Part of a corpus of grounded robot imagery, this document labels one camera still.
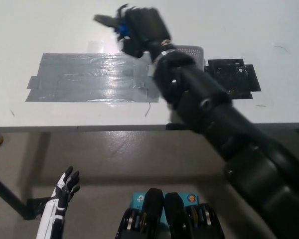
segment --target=concrete floor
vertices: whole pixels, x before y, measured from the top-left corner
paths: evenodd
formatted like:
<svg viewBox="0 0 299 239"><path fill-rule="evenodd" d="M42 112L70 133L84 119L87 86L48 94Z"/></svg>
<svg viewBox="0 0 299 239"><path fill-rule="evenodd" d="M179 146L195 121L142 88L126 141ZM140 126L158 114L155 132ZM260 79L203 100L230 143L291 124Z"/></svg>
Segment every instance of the concrete floor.
<svg viewBox="0 0 299 239"><path fill-rule="evenodd" d="M134 191L197 192L214 206L227 239L271 239L259 216L226 183L224 162L187 131L4 133L0 179L20 198L50 196L73 165L81 190L69 205L65 239L113 239ZM274 132L299 157L294 131ZM33 239L39 220L24 221L0 198L0 238Z"/></svg>

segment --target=blue object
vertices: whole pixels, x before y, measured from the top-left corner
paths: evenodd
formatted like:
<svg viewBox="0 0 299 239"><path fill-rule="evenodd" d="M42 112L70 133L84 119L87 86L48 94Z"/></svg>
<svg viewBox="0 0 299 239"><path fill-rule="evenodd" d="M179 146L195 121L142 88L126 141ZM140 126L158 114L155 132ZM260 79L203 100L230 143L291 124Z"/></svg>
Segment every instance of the blue object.
<svg viewBox="0 0 299 239"><path fill-rule="evenodd" d="M119 33L122 37L130 36L130 32L124 23L119 25Z"/></svg>
<svg viewBox="0 0 299 239"><path fill-rule="evenodd" d="M130 204L131 208L136 208L136 209L142 209L143 202L144 202L144 196L146 192L136 192L133 193L132 196L132 201ZM198 195L196 193L179 193L179 196L182 198L184 202L184 206L190 206L190 205L198 205ZM163 229L168 230L169 226L166 220L165 216L165 210L163 209L163 213L160 218L160 222L163 224Z"/></svg>

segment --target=black robotic arm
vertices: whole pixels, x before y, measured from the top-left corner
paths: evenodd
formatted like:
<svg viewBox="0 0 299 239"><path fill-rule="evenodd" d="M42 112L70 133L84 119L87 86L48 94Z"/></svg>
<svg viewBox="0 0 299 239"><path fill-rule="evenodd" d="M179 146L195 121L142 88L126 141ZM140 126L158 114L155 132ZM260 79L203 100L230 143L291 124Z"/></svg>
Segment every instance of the black robotic arm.
<svg viewBox="0 0 299 239"><path fill-rule="evenodd" d="M299 239L299 161L242 116L190 56L176 51L155 8L125 5L115 18L97 15L95 20L114 28L125 53L137 58L150 53L161 94L224 158L230 184L278 238Z"/></svg>

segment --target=white table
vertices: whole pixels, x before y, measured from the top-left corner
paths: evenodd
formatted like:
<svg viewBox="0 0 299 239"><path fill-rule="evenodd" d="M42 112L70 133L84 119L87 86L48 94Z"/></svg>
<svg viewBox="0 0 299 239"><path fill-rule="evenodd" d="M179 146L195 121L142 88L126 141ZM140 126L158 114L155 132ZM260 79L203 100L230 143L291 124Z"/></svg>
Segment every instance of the white table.
<svg viewBox="0 0 299 239"><path fill-rule="evenodd" d="M43 53L116 52L115 36L92 21L125 0L0 0L0 131L165 129L159 103L29 103L27 84ZM299 0L135 1L157 7L175 44L205 59L243 58L261 92L235 107L256 124L299 127Z"/></svg>

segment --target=blue base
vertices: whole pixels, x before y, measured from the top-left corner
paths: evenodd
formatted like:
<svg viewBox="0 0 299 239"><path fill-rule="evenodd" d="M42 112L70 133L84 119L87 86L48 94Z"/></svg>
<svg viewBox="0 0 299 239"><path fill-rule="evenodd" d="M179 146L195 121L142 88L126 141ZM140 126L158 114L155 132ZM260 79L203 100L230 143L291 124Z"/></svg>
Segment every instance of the blue base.
<svg viewBox="0 0 299 239"><path fill-rule="evenodd" d="M133 193L130 207L131 208L136 208L136 209L142 209L145 193L146 192ZM179 193L178 192L178 194L182 198L185 207L190 206L190 205L199 204L198 203L198 195L196 193ZM160 223L162 224L161 228L163 230L168 230L169 229L169 226L168 226L168 223L167 223L167 220L166 220L166 216L165 216L165 210L163 210L162 216L160 218Z"/></svg>

